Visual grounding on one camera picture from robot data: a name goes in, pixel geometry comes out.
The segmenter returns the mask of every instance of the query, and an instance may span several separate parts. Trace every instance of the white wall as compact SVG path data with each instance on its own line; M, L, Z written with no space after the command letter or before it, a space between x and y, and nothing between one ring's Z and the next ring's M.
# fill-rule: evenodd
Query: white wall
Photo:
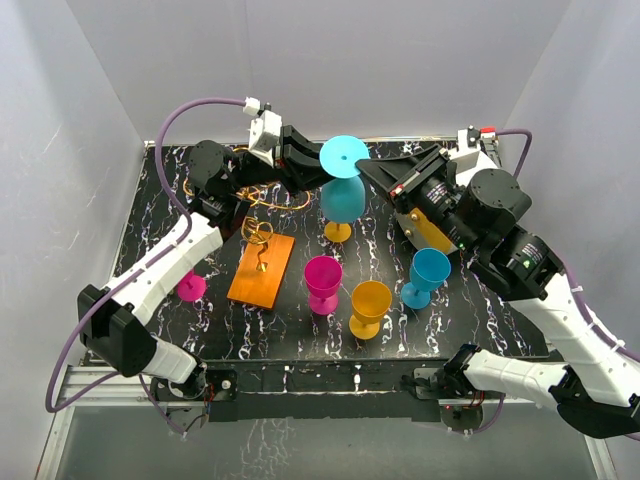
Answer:
M534 132L520 177L534 200L525 226L561 253L591 307L636 351L639 45L637 0L575 0L507 122ZM508 147L513 167L519 146ZM620 478L638 478L640 444L609 445Z
M33 478L44 394L110 273L142 144L64 0L0 2L0 477Z
M311 138L503 124L568 0L67 0L138 133L201 96L270 101ZM169 139L246 140L228 108Z

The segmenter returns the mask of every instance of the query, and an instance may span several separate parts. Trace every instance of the black marble table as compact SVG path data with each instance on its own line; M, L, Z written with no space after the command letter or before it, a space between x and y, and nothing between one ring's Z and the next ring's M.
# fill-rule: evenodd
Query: black marble table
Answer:
M372 158L411 153L430 142L393 141L369 143ZM186 202L182 183L187 175L189 147L165 147L167 177L178 197ZM265 193L271 203L289 198L276 185ZM227 291L245 248L236 233L223 248L196 267L206 278L205 297L185 303L168 297L148 327L165 340L185 347L205 360L272 359L333 360L348 358L448 358L461 344L471 342L508 356L546 356L542 334L526 318L512 311L466 270L458 254L451 255L453 271L432 303L413 311L400 301L400 290L409 281L414 247L394 221L393 212L367 186L364 215L353 225L344 244L332 244L323 235L325 219L319 210L319 192L302 211L280 211L263 206L250 213L273 224L276 233L295 237L295 247L273 311L227 300ZM177 210L162 193L153 164L153 148L146 151L140 183L124 235L116 274L141 258L177 221ZM309 259L331 255L344 269L337 311L315 315L307 304L303 269ZM350 294L366 280L385 283L393 292L391 309L380 333L369 341L349 331Z

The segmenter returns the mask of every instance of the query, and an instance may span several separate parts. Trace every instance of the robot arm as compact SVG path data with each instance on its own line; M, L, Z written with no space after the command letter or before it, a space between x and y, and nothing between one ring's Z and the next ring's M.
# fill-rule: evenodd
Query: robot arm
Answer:
M433 147L357 166L398 213L422 211L462 252L479 280L526 315L567 363L525 362L465 345L444 367L450 390L526 398L557 409L574 428L595 438L639 431L640 365L620 352L622 342L595 315L591 324L584 320L560 259L517 225L531 199L500 169L477 171L459 186L452 157ZM461 157L468 161L468 154Z
M320 166L320 145L291 126L281 127L280 117L268 104L260 106L248 99L245 111L259 115L252 121L247 151L234 152L206 140L189 153L189 183L194 190L189 235L180 242L187 227L186 217L180 217L129 271L112 278L102 289L88 285L78 296L82 319L112 291L111 298L91 315L80 333L85 346L123 376L145 373L167 379L172 391L186 399L202 394L206 364L152 336L145 327L153 313L198 262L240 228L250 207L238 196L242 187L279 181L295 194L332 179Z

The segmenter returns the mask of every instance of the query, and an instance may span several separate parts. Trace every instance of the orange wooden board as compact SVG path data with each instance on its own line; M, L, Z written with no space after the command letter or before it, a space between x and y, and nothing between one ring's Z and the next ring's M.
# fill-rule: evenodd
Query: orange wooden board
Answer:
M233 277L227 298L234 302L273 309L294 243L295 238L274 233L269 239L269 249L260 257L267 264L264 272L257 269L258 252L262 250L262 245L249 243Z

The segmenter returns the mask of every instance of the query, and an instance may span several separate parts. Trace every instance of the small pink cup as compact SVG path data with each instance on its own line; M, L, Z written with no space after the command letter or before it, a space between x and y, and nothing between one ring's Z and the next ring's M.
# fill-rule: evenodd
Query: small pink cup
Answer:
M338 290L342 282L342 266L333 257L320 256L304 267L304 280L309 289L309 307L318 315L329 315L338 308Z
M191 270L178 282L176 291L183 302L195 302L207 291L207 282Z

